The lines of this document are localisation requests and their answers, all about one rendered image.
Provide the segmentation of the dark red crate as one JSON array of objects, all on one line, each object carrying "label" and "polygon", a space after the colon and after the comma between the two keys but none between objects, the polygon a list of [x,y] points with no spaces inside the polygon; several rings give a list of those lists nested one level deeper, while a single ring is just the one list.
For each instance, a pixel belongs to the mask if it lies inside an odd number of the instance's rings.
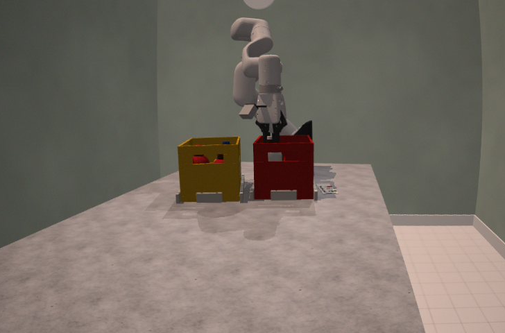
[{"label": "dark red crate", "polygon": [[[307,143],[308,142],[308,143]],[[282,153],[282,161],[268,161]],[[314,143],[309,135],[280,135],[280,143],[253,143],[255,200],[270,200],[271,190],[297,190],[297,199],[314,199]]]}]

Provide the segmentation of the white bottle with grey label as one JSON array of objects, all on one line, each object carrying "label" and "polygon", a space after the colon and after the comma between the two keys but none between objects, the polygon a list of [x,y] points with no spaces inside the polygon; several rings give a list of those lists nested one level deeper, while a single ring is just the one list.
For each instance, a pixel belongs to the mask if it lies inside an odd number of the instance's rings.
[{"label": "white bottle with grey label", "polygon": [[[266,143],[272,143],[272,136],[267,136]],[[268,153],[268,161],[282,161],[282,153]]]}]

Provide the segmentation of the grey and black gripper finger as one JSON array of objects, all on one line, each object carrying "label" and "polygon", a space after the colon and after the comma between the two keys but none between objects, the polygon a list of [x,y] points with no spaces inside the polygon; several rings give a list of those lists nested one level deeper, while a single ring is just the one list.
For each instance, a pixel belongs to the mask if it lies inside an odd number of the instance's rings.
[{"label": "grey and black gripper finger", "polygon": [[[273,132],[272,133],[272,143],[279,143],[280,141],[280,132],[287,125],[286,119],[284,118],[284,115],[282,114],[282,111],[280,110],[281,116],[280,116],[280,122],[279,123],[272,123],[273,124]],[[278,125],[276,127],[276,125]]]},{"label": "grey and black gripper finger", "polygon": [[271,136],[271,133],[269,132],[269,123],[259,123],[257,120],[255,123],[260,127],[261,132],[263,133],[263,143],[266,143],[267,136]]}]

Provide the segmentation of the red bottle with pale label band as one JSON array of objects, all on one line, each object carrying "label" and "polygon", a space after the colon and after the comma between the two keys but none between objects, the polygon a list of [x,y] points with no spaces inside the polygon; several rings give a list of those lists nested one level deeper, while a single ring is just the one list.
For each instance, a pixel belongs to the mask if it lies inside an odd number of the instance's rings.
[{"label": "red bottle with pale label band", "polygon": [[209,164],[209,160],[204,155],[194,155],[193,164]]}]

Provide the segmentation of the olive-brown crate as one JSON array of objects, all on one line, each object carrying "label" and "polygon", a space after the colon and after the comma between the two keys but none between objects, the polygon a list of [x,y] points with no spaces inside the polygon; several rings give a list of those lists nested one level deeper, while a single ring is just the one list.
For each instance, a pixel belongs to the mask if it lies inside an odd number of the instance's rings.
[{"label": "olive-brown crate", "polygon": [[[224,141],[230,144],[221,145]],[[213,163],[217,154],[223,154],[223,163]],[[209,164],[193,164],[194,155],[205,155]],[[196,193],[212,192],[222,192],[223,202],[240,201],[240,137],[191,138],[178,146],[178,165],[181,202],[196,202]]]}]

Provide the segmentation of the white paper card with colored marks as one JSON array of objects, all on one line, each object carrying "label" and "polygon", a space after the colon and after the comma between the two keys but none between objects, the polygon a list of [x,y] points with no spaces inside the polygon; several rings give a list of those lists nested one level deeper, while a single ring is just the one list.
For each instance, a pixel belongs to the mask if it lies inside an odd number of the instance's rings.
[{"label": "white paper card with colored marks", "polygon": [[339,194],[330,183],[316,184],[323,194]]}]

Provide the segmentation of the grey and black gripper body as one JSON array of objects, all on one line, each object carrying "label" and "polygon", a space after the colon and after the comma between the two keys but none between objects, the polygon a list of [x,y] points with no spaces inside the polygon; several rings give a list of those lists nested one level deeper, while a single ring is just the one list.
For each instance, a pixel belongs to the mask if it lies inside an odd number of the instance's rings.
[{"label": "grey and black gripper body", "polygon": [[286,119],[285,100],[281,93],[259,93],[257,105],[266,105],[266,108],[257,110],[259,123],[278,123],[281,116],[280,110]]}]

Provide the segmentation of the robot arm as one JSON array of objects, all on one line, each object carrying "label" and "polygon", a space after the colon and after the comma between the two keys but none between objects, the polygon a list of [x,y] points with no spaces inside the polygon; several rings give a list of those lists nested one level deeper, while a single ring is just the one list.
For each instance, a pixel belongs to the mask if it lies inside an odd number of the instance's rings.
[{"label": "robot arm", "polygon": [[[257,118],[257,110],[266,108],[266,105],[257,105],[259,93],[281,93],[283,90],[280,57],[262,55],[273,48],[270,26],[263,19],[239,18],[232,25],[231,38],[250,42],[243,49],[242,62],[234,71],[233,98],[243,107],[239,113],[242,119]],[[255,89],[258,80],[259,91]]]}]

